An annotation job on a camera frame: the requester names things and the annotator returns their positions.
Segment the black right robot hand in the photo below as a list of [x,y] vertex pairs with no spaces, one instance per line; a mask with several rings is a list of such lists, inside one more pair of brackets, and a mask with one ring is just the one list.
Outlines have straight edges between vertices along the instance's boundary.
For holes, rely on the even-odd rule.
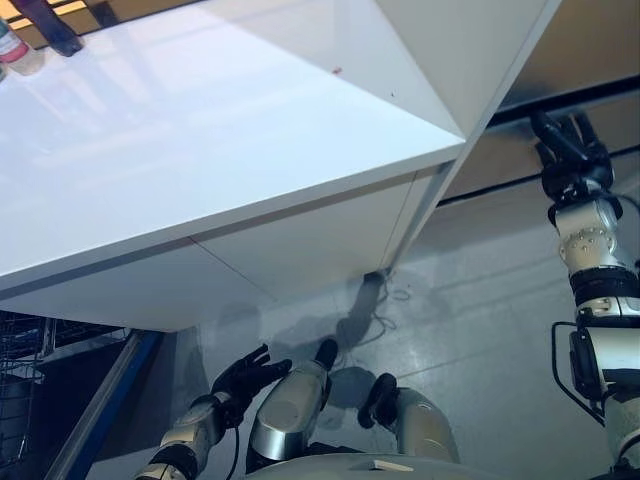
[[606,146],[588,116],[578,111],[553,118],[543,111],[530,117],[538,142],[545,194],[556,204],[569,204],[608,191],[614,172]]

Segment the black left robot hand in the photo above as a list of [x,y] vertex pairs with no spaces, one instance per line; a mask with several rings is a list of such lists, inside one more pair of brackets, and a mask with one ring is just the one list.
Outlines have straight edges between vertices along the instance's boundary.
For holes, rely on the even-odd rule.
[[292,368],[290,359],[276,363],[270,360],[268,346],[262,344],[235,361],[214,381],[211,395],[221,405],[226,429],[238,427],[253,399],[264,388],[286,377]]

